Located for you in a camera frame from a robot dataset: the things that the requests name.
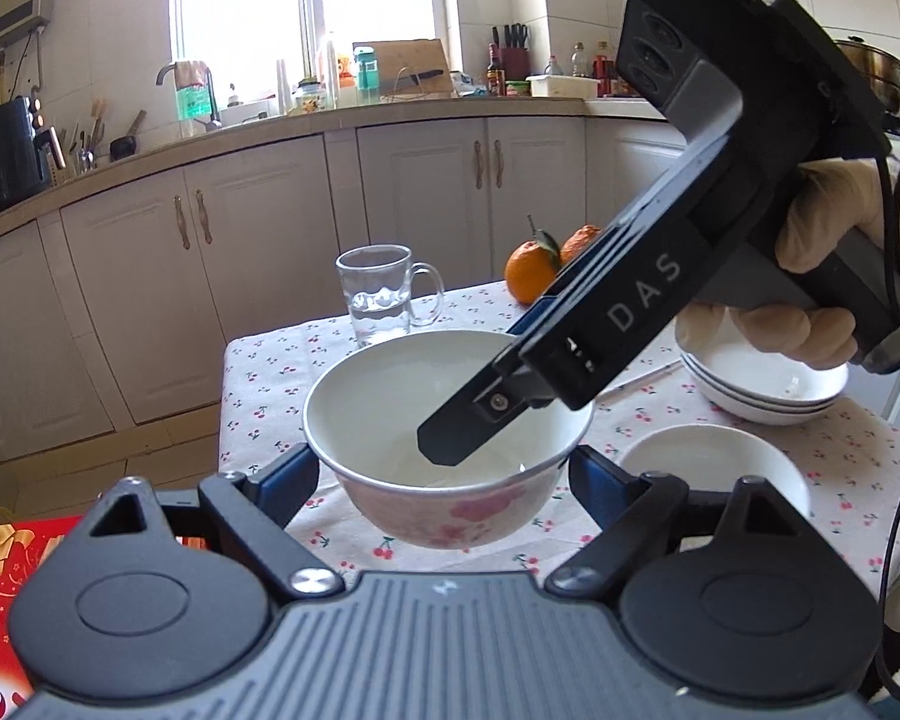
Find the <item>camera lens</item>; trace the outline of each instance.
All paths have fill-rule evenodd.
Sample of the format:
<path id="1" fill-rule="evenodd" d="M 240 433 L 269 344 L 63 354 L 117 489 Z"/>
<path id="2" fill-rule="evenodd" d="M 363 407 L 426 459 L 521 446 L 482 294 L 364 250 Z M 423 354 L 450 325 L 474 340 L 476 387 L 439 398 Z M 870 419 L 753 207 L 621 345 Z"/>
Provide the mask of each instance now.
<path id="1" fill-rule="evenodd" d="M 658 76 L 672 76 L 673 71 L 670 69 L 670 63 L 663 58 L 663 55 L 649 43 L 642 40 L 634 42 L 634 50 L 636 55 L 643 60 L 643 63 L 649 67 Z"/>
<path id="2" fill-rule="evenodd" d="M 663 43 L 668 49 L 673 49 L 675 52 L 683 48 L 683 41 L 680 40 L 680 36 L 660 16 L 647 13 L 643 18 L 647 22 L 650 32 L 653 33 L 653 37 L 658 39 L 660 43 Z"/>
<path id="3" fill-rule="evenodd" d="M 656 91 L 656 83 L 653 79 L 645 73 L 643 68 L 640 68 L 637 65 L 631 65 L 629 67 L 631 71 L 631 78 L 636 83 L 636 86 L 641 92 L 655 92 Z"/>

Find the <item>white glove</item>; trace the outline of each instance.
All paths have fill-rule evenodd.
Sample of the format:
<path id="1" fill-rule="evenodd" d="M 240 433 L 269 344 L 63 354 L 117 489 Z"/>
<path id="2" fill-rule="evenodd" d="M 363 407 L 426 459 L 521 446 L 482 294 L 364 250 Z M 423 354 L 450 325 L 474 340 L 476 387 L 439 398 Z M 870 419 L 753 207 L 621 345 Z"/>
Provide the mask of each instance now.
<path id="1" fill-rule="evenodd" d="M 776 241 L 780 268 L 805 274 L 816 268 L 847 230 L 859 227 L 883 247 L 883 196 L 876 163 L 871 160 L 811 162 L 802 166 L 807 184 L 794 199 Z M 890 164 L 895 180 L 895 163 Z M 677 343 L 693 354 L 720 327 L 725 307 L 691 303 L 677 315 Z M 781 352 L 825 370 L 854 355 L 856 320 L 844 308 L 803 312 L 796 306 L 768 305 L 753 311 L 730 309 L 746 339 L 763 352 Z"/>

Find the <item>mug handle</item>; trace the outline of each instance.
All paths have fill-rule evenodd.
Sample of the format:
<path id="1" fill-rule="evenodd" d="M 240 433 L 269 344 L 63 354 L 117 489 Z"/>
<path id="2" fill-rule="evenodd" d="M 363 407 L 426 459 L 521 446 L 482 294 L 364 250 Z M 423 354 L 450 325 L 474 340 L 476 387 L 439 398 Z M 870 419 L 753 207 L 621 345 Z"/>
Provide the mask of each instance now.
<path id="1" fill-rule="evenodd" d="M 413 276 L 420 274 L 429 274 L 434 280 L 434 285 L 437 286 L 437 300 L 426 317 L 418 317 L 413 312 L 413 303 L 410 303 L 410 324 L 413 327 L 425 327 L 428 324 L 433 324 L 437 321 L 437 317 L 440 316 L 440 311 L 443 308 L 443 279 L 440 277 L 439 271 L 428 263 L 413 263 L 413 267 L 410 269 L 410 281 L 413 281 Z"/>

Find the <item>floral bowl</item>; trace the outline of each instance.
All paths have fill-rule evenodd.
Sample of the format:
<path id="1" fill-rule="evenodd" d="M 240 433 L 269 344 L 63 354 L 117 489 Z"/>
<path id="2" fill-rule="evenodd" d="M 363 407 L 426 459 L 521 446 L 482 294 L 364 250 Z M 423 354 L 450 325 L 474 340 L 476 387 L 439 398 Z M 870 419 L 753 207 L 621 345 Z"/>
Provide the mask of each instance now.
<path id="1" fill-rule="evenodd" d="M 434 466 L 416 428 L 513 336 L 433 330 L 367 346 L 322 375 L 303 430 L 357 509 L 401 541 L 474 547 L 527 524 L 557 485 L 593 405 L 527 410 L 459 466 Z"/>

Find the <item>orange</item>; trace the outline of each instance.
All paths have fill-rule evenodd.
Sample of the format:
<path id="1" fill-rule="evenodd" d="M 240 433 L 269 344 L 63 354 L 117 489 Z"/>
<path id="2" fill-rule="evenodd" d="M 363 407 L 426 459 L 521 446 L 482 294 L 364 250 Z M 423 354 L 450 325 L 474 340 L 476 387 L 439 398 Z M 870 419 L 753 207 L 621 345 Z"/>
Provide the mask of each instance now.
<path id="1" fill-rule="evenodd" d="M 546 292 L 557 271 L 556 252 L 549 252 L 537 242 L 528 241 L 519 245 L 506 261 L 506 288 L 518 303 L 529 305 Z"/>
<path id="2" fill-rule="evenodd" d="M 560 248 L 560 261 L 566 265 L 576 259 L 588 245 L 592 244 L 597 235 L 600 235 L 600 227 L 594 227 L 592 224 L 583 225 Z"/>

